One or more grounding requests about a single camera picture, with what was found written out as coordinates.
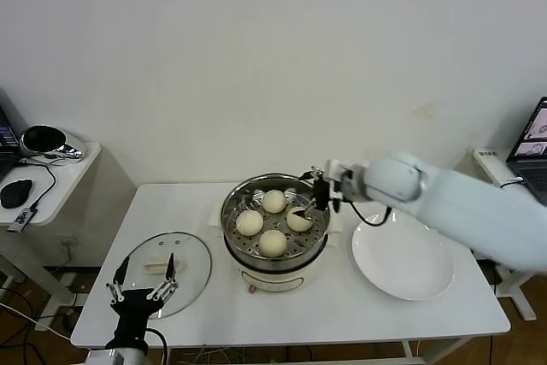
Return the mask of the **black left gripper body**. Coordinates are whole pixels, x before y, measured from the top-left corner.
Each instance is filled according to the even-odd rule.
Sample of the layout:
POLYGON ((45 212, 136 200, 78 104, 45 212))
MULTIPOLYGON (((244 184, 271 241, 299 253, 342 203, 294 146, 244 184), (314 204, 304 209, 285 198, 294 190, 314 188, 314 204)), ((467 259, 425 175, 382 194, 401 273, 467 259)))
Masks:
POLYGON ((144 339, 149 318, 165 304, 160 297, 148 298, 152 292, 151 288, 131 289, 121 293, 121 301, 111 302, 112 310, 119 316, 115 339, 144 339))

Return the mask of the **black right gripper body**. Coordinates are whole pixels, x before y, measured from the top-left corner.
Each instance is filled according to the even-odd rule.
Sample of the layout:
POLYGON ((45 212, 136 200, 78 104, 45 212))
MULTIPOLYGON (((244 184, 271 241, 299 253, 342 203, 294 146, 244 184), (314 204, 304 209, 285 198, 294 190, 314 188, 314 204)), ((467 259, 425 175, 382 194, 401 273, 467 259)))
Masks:
POLYGON ((314 180, 315 208, 319 211, 328 209, 331 201, 331 184, 329 180, 319 177, 314 180))

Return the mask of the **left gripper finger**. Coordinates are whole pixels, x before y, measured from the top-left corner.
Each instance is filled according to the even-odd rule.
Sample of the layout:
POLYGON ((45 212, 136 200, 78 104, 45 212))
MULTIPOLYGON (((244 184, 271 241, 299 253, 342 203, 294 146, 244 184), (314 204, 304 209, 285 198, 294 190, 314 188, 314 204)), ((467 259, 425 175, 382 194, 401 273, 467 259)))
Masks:
POLYGON ((124 300, 122 293, 122 286, 126 278, 126 272, 129 265, 130 257, 127 256, 121 263, 121 265, 115 270, 113 279, 106 284, 111 294, 110 304, 121 303, 124 300))
POLYGON ((176 279, 175 258, 171 253, 168 258, 168 264, 163 282, 151 291, 146 299, 153 301, 167 301, 176 291, 179 284, 176 279))

